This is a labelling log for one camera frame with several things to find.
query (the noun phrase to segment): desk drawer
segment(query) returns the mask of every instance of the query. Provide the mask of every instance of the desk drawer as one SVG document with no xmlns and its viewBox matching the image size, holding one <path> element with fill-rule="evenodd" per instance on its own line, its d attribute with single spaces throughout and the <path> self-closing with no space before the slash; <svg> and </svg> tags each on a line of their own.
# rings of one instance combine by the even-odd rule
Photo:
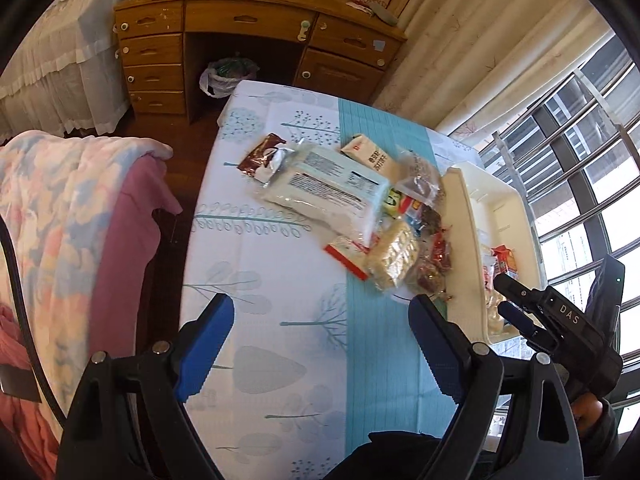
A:
<svg viewBox="0 0 640 480">
<path fill-rule="evenodd" d="M 383 75 L 364 63 L 308 48 L 293 86 L 366 104 Z"/>
<path fill-rule="evenodd" d="M 116 10 L 118 37 L 182 31 L 182 2 L 164 2 Z"/>
<path fill-rule="evenodd" d="M 138 114 L 184 115 L 184 92 L 129 92 L 133 109 Z"/>
<path fill-rule="evenodd" d="M 129 91 L 183 90 L 182 65 L 139 65 L 124 67 Z"/>
<path fill-rule="evenodd" d="M 296 43 L 305 43 L 310 35 L 309 28 L 304 39 L 298 39 L 302 22 L 310 27 L 316 16 L 312 10 L 261 2 L 196 0 L 186 5 L 186 32 L 247 34 Z"/>
<path fill-rule="evenodd" d="M 320 14 L 310 45 L 384 70 L 401 42 L 370 28 Z"/>
<path fill-rule="evenodd" d="M 120 41 L 124 66 L 182 63 L 182 35 L 162 34 Z"/>
</svg>

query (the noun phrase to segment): plastic garbage bag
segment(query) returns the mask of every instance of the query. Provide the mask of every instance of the plastic garbage bag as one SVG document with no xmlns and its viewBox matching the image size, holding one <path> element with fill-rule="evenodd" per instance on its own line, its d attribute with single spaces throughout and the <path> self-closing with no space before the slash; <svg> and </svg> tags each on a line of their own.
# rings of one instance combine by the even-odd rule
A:
<svg viewBox="0 0 640 480">
<path fill-rule="evenodd" d="M 245 57 L 225 57 L 207 65 L 200 75 L 200 89 L 216 99 L 227 97 L 243 79 L 255 79 L 258 70 L 259 67 Z"/>
</svg>

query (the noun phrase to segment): wooden desk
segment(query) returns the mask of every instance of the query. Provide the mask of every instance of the wooden desk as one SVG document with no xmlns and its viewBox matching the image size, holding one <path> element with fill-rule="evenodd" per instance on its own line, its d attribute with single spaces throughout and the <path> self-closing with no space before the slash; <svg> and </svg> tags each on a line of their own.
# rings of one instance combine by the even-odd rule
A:
<svg viewBox="0 0 640 480">
<path fill-rule="evenodd" d="M 240 54 L 260 80 L 367 103 L 406 40 L 345 0 L 126 0 L 115 15 L 136 113 L 190 120 L 210 61 Z"/>
</svg>

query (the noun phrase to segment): window frame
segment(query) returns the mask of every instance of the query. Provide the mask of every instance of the window frame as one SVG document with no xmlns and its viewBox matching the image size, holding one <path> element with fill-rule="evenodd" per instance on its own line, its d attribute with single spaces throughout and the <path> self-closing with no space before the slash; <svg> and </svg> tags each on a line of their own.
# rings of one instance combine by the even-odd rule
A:
<svg viewBox="0 0 640 480">
<path fill-rule="evenodd" d="M 498 149 L 498 154 L 493 158 L 497 159 L 501 156 L 504 161 L 504 166 L 494 175 L 511 184 L 521 195 L 525 204 L 527 219 L 532 227 L 532 232 L 536 235 L 536 218 L 531 204 L 552 192 L 564 182 L 567 182 L 570 186 L 580 214 L 561 226 L 552 229 L 548 233 L 542 236 L 536 236 L 536 240 L 534 240 L 538 265 L 541 267 L 543 285 L 545 285 L 545 283 L 548 283 L 551 286 L 561 285 L 569 280 L 573 280 L 593 272 L 600 267 L 600 264 L 606 254 L 612 254 L 613 257 L 619 258 L 640 248 L 640 237 L 638 237 L 623 247 L 612 251 L 609 235 L 607 234 L 606 225 L 602 216 L 602 212 L 607 207 L 616 203 L 636 187 L 640 186 L 640 174 L 610 197 L 598 202 L 596 200 L 593 187 L 585 172 L 585 168 L 587 168 L 590 163 L 597 160 L 618 142 L 622 142 L 625 145 L 626 150 L 629 152 L 629 155 L 634 160 L 634 163 L 640 172 L 640 152 L 629 135 L 629 133 L 640 126 L 640 110 L 638 110 L 638 113 L 636 113 L 635 116 L 626 124 L 621 124 L 611 106 L 606 101 L 606 98 L 620 85 L 624 78 L 631 73 L 635 66 L 636 64 L 633 60 L 629 59 L 601 91 L 598 91 L 595 85 L 586 78 L 582 73 L 581 67 L 577 68 L 564 78 L 560 84 L 536 100 L 502 133 L 495 132 L 493 134 L 493 140 L 480 151 L 480 155 L 482 157 L 489 150 L 494 150 L 495 148 Z M 564 88 L 572 78 L 576 78 L 580 81 L 580 83 L 582 83 L 592 94 L 592 97 L 588 99 L 587 103 L 577 110 L 573 116 L 569 117 L 563 124 L 559 124 L 556 117 L 545 104 L 550 99 L 554 98 L 558 94 L 558 91 Z M 616 133 L 609 139 L 606 139 L 591 153 L 587 153 L 587 155 L 580 160 L 576 151 L 571 146 L 567 133 L 598 107 L 600 107 L 609 120 L 611 120 L 611 123 L 616 129 Z M 544 139 L 542 142 L 539 142 L 519 157 L 513 158 L 511 150 L 504 139 L 508 135 L 512 134 L 517 128 L 522 126 L 522 124 L 529 118 L 533 118 L 533 120 L 538 124 Z M 520 170 L 527 166 L 532 167 L 535 157 L 542 153 L 547 146 L 551 148 L 553 154 L 556 156 L 556 159 L 562 169 L 562 174 L 555 176 L 551 181 L 547 182 L 543 187 L 540 187 L 534 192 L 527 192 Z M 557 236 L 580 224 L 584 224 L 593 261 L 579 267 L 578 269 L 571 270 L 560 276 L 555 276 L 552 279 L 547 280 L 542 259 L 541 244 L 553 240 Z M 625 303 L 620 307 L 620 312 L 626 312 L 627 310 L 639 305 L 640 296 L 625 301 Z M 618 327 L 616 348 L 620 348 L 620 327 Z M 620 421 L 624 408 L 640 402 L 640 396 L 628 398 L 629 394 L 640 391 L 640 349 L 624 354 L 622 357 L 623 373 L 616 388 L 607 396 L 609 402 L 612 403 L 613 408 L 616 410 L 618 422 Z"/>
</svg>

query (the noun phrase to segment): pink blanket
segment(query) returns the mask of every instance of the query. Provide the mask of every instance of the pink blanket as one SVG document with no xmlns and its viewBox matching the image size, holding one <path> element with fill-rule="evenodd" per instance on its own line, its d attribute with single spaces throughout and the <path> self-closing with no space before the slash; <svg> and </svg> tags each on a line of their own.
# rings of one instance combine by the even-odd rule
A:
<svg viewBox="0 0 640 480">
<path fill-rule="evenodd" d="M 122 183 L 104 240 L 89 318 L 89 352 L 135 354 L 136 319 L 146 264 L 158 250 L 155 209 L 182 211 L 164 182 L 166 165 L 151 155 L 133 163 Z"/>
<path fill-rule="evenodd" d="M 20 329 L 11 309 L 0 304 L 0 364 L 31 368 L 26 348 L 20 344 Z M 0 393 L 0 421 L 12 434 L 36 474 L 53 480 L 58 458 L 58 441 L 38 405 Z"/>
</svg>

